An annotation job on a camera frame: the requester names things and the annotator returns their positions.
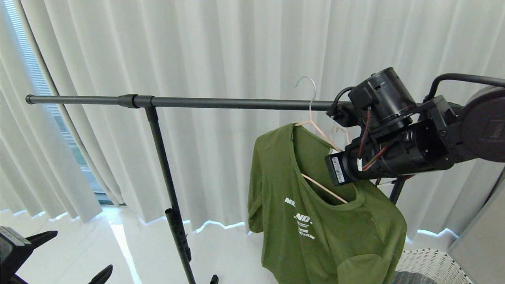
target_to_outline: white floor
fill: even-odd
[[[143,223],[127,207],[104,206],[95,220],[82,224],[63,216],[49,220],[42,214],[0,213],[0,225],[22,236],[57,230],[58,236],[36,249],[18,271],[30,284],[86,284],[109,264],[114,271],[107,284],[187,283],[165,218]],[[197,283],[277,283],[261,267],[262,234],[248,234],[244,225],[224,229],[208,224],[199,233],[186,225],[191,267]],[[419,233],[405,250],[433,248],[445,251],[454,242],[450,232],[438,236]]]

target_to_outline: hanger hook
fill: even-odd
[[[293,87],[293,89],[298,86],[298,83],[300,83],[300,81],[303,78],[309,79],[312,82],[312,85],[314,85],[314,97],[312,98],[311,102],[309,103],[309,111],[312,112],[312,102],[316,99],[316,95],[317,95],[317,87],[316,87],[316,83],[314,82],[314,80],[312,80],[312,78],[310,78],[308,76],[302,76],[302,77],[300,77],[300,79],[298,79],[298,82],[296,82],[296,85]]]

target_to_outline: laundry basket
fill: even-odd
[[[393,284],[473,284],[448,254],[423,249],[403,251]]]

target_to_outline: curtain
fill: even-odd
[[[393,66],[420,102],[444,72],[503,76],[503,2],[474,1],[20,1],[55,95],[332,101],[344,87]],[[465,104],[482,86],[444,82]],[[86,160],[108,195],[146,222],[169,207],[142,110],[68,106]],[[307,112],[159,108],[184,219],[246,220],[255,139],[306,121]],[[324,113],[315,121],[335,126]],[[349,130],[357,136],[359,129]],[[344,146],[343,136],[336,143]],[[409,225],[459,233],[503,165],[481,160],[419,174],[398,207]]]
[[[47,107],[26,103],[37,90],[4,2],[0,9],[0,207],[87,222],[102,209]]]

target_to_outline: robotic arm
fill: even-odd
[[[488,84],[466,106],[436,96],[443,80]],[[350,102],[339,103],[346,92]],[[419,114],[413,123],[411,116]],[[416,104],[392,67],[342,90],[327,115],[360,137],[326,157],[335,185],[358,179],[401,178],[450,169],[481,158],[505,162],[505,80],[448,73],[438,76]]]

